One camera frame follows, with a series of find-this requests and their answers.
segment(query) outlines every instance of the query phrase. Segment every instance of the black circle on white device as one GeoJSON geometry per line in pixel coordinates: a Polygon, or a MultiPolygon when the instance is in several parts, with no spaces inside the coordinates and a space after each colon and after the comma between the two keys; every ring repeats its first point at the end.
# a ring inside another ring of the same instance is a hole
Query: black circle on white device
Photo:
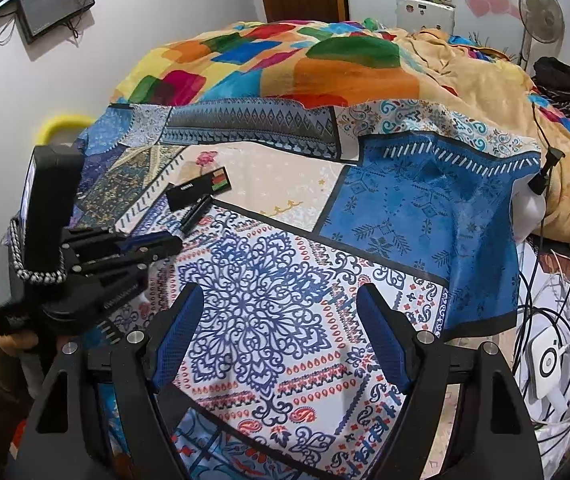
{"type": "Polygon", "coordinates": [[[549,377],[554,368],[556,367],[556,361],[558,356],[556,355],[556,349],[549,347],[540,358],[539,372],[542,377],[549,377]]]}

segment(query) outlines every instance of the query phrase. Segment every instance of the yellow tube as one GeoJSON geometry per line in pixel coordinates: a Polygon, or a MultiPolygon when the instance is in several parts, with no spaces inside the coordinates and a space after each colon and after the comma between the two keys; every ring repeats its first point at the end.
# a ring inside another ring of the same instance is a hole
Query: yellow tube
{"type": "Polygon", "coordinates": [[[46,121],[46,123],[40,127],[40,130],[36,135],[36,145],[49,144],[56,132],[62,128],[78,128],[78,130],[84,130],[94,124],[95,120],[96,119],[89,116],[78,114],[59,115],[54,117],[49,121],[46,121]]]}

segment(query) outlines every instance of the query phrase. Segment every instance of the bed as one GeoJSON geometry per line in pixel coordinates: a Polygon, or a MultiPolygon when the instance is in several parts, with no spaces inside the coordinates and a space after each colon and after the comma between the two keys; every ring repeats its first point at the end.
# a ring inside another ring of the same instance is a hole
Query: bed
{"type": "MultiPolygon", "coordinates": [[[[184,251],[110,317],[127,333],[185,283],[203,286],[209,308],[175,384],[234,432],[196,409],[174,429],[192,476],[295,477],[244,435],[367,477],[403,396],[355,314],[363,283],[417,330],[464,346],[491,338],[511,359],[528,272],[511,188],[539,170],[548,142],[566,157],[544,236],[570,242],[570,121],[500,54],[438,30],[296,21],[238,23],[143,57],[76,141],[86,160],[72,224],[175,232],[184,211],[169,210],[167,187],[229,174],[184,251]]],[[[426,477],[440,470],[456,399],[453,388],[426,477]]]]}

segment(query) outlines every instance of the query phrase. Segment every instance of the blue gripper pad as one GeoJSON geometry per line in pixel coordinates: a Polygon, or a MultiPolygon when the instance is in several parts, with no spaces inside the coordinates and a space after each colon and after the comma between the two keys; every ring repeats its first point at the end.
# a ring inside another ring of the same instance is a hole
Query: blue gripper pad
{"type": "Polygon", "coordinates": [[[413,364],[415,357],[412,324],[404,314],[390,309],[376,286],[369,283],[361,286],[356,293],[356,312],[363,323],[385,380],[396,384],[402,393],[408,393],[415,378],[410,377],[407,366],[413,364]],[[409,326],[410,332],[407,332],[405,324],[409,326]]]}
{"type": "Polygon", "coordinates": [[[149,324],[146,357],[151,377],[148,375],[148,379],[156,391],[174,381],[201,321],[203,305],[203,290],[195,283],[188,283],[172,307],[156,314],[149,324]]]}

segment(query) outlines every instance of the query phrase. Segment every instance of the metal screw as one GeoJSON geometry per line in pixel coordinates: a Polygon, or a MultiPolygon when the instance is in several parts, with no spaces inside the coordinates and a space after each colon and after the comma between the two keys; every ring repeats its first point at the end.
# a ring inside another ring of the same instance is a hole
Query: metal screw
{"type": "Polygon", "coordinates": [[[63,354],[66,355],[71,355],[76,352],[76,350],[78,350],[78,343],[75,343],[74,341],[70,341],[63,346],[63,354]]]}
{"type": "Polygon", "coordinates": [[[431,345],[435,339],[434,334],[428,330],[421,330],[421,332],[416,334],[416,338],[424,345],[431,345]]]}
{"type": "Polygon", "coordinates": [[[140,343],[143,339],[145,339],[145,334],[140,330],[134,330],[134,332],[127,334],[127,342],[132,343],[132,345],[140,343]]]}
{"type": "Polygon", "coordinates": [[[498,346],[496,346],[496,343],[492,343],[491,341],[485,341],[483,343],[483,350],[486,354],[490,355],[498,354],[498,346]]]}

